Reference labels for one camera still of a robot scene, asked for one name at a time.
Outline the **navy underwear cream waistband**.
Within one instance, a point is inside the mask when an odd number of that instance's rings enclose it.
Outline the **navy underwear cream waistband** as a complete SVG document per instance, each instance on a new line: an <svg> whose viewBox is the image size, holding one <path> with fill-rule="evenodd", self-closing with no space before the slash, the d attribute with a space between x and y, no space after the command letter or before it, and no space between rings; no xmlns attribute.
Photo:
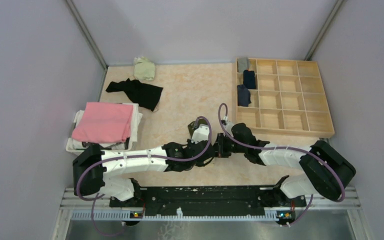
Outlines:
<svg viewBox="0 0 384 240"><path fill-rule="evenodd" d="M237 105L239 107L248 107L251 102L251 93L249 89L244 85L240 84L237 88Z"/></svg>

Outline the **navy orange underwear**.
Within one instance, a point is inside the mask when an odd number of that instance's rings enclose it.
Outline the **navy orange underwear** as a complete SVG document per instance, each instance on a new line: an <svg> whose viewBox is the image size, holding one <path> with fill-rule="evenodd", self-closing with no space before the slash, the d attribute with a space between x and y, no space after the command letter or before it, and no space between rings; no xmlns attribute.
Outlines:
<svg viewBox="0 0 384 240"><path fill-rule="evenodd" d="M244 70L243 71L243 84L249 90L256 90L256 74L253 70Z"/></svg>

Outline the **grey underwear white waistband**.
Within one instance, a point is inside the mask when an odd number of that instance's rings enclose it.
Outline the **grey underwear white waistband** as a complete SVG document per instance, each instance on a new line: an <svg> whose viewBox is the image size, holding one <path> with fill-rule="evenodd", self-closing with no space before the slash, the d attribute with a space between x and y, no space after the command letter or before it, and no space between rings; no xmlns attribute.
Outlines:
<svg viewBox="0 0 384 240"><path fill-rule="evenodd" d="M236 63L238 73L243 73L244 71L249 70L251 65L248 57L240 57L236 60Z"/></svg>

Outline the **dark green underwear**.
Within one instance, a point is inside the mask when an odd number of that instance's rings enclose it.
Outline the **dark green underwear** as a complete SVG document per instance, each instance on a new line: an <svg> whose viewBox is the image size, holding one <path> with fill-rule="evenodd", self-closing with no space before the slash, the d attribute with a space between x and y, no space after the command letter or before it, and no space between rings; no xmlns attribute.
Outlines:
<svg viewBox="0 0 384 240"><path fill-rule="evenodd" d="M188 131L189 131L189 135L190 135L190 139L192 137L192 133L193 133L193 130L195 130L199 125L201 124L204 124L204 125L207 125L210 129L210 137L211 137L211 134L212 134L212 131L211 131L211 128L210 128L210 125L204 120L204 119L199 119L198 121L192 121L188 126Z"/></svg>

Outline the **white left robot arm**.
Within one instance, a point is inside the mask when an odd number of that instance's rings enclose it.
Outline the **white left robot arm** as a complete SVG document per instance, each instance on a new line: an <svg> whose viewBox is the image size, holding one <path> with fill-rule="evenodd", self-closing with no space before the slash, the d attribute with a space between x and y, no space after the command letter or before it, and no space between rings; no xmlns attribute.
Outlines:
<svg viewBox="0 0 384 240"><path fill-rule="evenodd" d="M169 142L146 150L110 151L93 144L72 162L74 195L84 201L114 197L129 207L140 202L139 185L123 175L139 172L183 172L204 167L215 157L207 140Z"/></svg>

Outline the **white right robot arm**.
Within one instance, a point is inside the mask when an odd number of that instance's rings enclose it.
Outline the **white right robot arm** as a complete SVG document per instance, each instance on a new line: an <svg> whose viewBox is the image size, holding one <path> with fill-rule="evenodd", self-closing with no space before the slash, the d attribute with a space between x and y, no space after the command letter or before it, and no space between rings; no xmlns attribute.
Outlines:
<svg viewBox="0 0 384 240"><path fill-rule="evenodd" d="M341 154L323 140L304 147L279 146L258 140L245 123L221 121L215 147L221 158L241 153L256 165L282 166L302 171L286 176L273 192L279 206L287 206L293 198L319 194L334 202L345 199L345 188L356 175L356 169Z"/></svg>

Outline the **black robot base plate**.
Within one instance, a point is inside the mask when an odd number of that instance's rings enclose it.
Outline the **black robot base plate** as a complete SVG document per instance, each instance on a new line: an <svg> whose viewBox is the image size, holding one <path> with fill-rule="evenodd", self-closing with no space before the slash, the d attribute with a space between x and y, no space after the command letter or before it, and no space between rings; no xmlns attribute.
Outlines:
<svg viewBox="0 0 384 240"><path fill-rule="evenodd" d="M187 217L262 216L269 208L305 207L305 197L292 199L272 185L141 187L120 201L110 198L111 208L140 208L145 216L173 216L181 209Z"/></svg>

